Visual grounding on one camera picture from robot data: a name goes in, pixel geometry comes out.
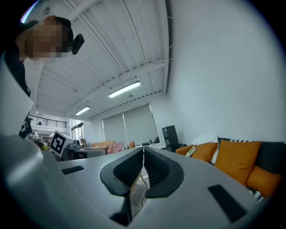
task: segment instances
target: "railing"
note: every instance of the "railing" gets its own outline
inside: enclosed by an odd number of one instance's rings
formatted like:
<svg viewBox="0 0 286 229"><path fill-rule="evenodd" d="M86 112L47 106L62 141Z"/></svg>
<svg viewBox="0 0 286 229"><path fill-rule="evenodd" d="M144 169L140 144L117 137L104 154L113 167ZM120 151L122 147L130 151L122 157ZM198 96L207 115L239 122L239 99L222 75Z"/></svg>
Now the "railing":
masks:
<svg viewBox="0 0 286 229"><path fill-rule="evenodd" d="M57 121L52 119L44 119L41 117L36 117L33 115L29 115L31 120L31 124L39 125L39 126L47 126L47 127L60 127L67 128L67 122Z"/></svg>

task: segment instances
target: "ceiling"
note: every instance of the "ceiling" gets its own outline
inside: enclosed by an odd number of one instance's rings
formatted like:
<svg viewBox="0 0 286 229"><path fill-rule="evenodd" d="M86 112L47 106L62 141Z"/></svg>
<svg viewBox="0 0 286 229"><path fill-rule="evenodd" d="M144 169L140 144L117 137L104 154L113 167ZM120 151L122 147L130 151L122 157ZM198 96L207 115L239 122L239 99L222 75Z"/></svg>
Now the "ceiling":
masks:
<svg viewBox="0 0 286 229"><path fill-rule="evenodd" d="M94 118L166 93L169 36L164 0L45 0L28 20L51 14L70 19L74 37L81 33L85 42L77 55L68 53L55 63L24 62L33 111L73 118L89 106L81 116ZM136 81L141 86L108 97Z"/></svg>

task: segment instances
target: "pink cushion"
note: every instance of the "pink cushion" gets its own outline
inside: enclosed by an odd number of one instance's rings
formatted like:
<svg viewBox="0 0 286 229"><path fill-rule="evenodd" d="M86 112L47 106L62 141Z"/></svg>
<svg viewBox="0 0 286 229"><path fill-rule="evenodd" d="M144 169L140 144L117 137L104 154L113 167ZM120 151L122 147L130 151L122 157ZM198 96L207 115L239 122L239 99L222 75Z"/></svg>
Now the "pink cushion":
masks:
<svg viewBox="0 0 286 229"><path fill-rule="evenodd" d="M107 150L107 154L111 154L113 151L113 144L111 144Z"/></svg>
<svg viewBox="0 0 286 229"><path fill-rule="evenodd" d="M122 150L122 142L119 143L113 143L113 151L112 153L117 153Z"/></svg>

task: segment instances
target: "black speaker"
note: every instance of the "black speaker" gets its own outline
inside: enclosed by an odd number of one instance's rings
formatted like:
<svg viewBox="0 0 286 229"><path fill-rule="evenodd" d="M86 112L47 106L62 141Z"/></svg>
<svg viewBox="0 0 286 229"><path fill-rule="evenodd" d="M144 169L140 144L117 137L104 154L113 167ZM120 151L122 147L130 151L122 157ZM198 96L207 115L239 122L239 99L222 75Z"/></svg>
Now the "black speaker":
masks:
<svg viewBox="0 0 286 229"><path fill-rule="evenodd" d="M167 150L175 152L180 147L175 126L164 127L162 131Z"/></svg>

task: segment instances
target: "white ceiling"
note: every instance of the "white ceiling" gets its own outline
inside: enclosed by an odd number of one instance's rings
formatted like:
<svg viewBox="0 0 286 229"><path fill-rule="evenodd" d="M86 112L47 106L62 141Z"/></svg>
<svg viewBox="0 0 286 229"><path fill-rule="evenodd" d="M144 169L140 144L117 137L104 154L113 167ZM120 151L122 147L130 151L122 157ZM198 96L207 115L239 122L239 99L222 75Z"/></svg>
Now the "white ceiling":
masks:
<svg viewBox="0 0 286 229"><path fill-rule="evenodd" d="M164 0L46 0L28 20L44 18L47 7L50 14L70 19L74 37L81 33L85 42L77 55L69 53L55 63L24 62L34 110L72 118L90 106L82 116L93 118L166 92L169 37ZM135 81L141 86L108 97Z"/></svg>

